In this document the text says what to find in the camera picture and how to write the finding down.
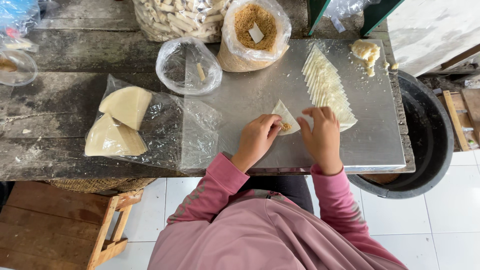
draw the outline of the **black bucket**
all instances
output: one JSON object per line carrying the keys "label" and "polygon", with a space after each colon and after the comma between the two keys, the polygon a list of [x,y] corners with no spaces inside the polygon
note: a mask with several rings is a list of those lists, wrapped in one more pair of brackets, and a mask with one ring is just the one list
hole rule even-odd
{"label": "black bucket", "polygon": [[432,91],[403,71],[398,71],[398,83],[416,171],[401,173],[388,184],[368,182],[356,174],[348,176],[357,187],[390,199],[412,198],[437,185],[448,170],[454,144],[450,118]]}

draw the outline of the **tiled floor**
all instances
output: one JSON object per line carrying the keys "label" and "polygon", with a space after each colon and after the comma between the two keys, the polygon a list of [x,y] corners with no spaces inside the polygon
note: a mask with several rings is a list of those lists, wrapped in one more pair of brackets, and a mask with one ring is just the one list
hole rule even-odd
{"label": "tiled floor", "polygon": [[[480,151],[454,153],[442,181],[425,195],[405,200],[376,197],[350,185],[372,238],[411,270],[480,269]],[[145,270],[167,217],[199,178],[159,178],[133,206],[125,230],[132,243],[98,270]],[[307,181],[313,191],[313,182]],[[318,199],[312,193],[315,214]]]}

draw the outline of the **sleeve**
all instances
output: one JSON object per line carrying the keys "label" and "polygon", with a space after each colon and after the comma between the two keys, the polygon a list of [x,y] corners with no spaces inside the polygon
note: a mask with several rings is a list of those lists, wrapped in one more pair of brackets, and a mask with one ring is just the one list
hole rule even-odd
{"label": "sleeve", "polygon": [[315,194],[320,205],[320,218],[361,252],[376,255],[401,266],[395,256],[370,237],[367,222],[353,199],[350,184],[342,169],[337,175],[325,176],[318,164],[310,169]]}
{"label": "sleeve", "polygon": [[210,222],[236,194],[249,175],[242,173],[222,153],[208,166],[205,176],[167,219],[167,226],[180,221]]}

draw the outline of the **wooden stool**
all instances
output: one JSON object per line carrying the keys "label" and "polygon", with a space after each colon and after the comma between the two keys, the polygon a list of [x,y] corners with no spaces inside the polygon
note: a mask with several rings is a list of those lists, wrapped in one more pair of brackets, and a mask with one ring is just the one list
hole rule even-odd
{"label": "wooden stool", "polygon": [[[93,270],[125,250],[121,239],[143,190],[109,196],[19,181],[0,213],[0,266],[15,270]],[[114,211],[120,215],[105,239]]]}

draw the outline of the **metal table top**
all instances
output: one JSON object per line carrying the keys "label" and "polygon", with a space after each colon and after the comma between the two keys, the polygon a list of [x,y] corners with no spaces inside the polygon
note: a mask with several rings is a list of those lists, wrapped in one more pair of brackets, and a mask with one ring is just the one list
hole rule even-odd
{"label": "metal table top", "polygon": [[[340,134],[340,156],[347,172],[381,171],[405,166],[392,88],[384,70],[385,53],[381,40],[368,40],[381,48],[375,63],[376,75],[368,77],[349,54],[348,39],[291,39],[285,55],[270,67],[247,73],[223,72],[222,83],[200,99],[223,114],[218,131],[218,151],[233,155],[238,149],[245,124],[262,113],[271,113],[281,99],[293,117],[311,107],[305,76],[301,69],[312,43],[318,44],[338,69],[342,85],[358,122]],[[305,117],[310,126],[313,121]],[[275,139],[270,150],[252,170],[256,172],[307,171],[314,163],[303,145],[300,131]]]}

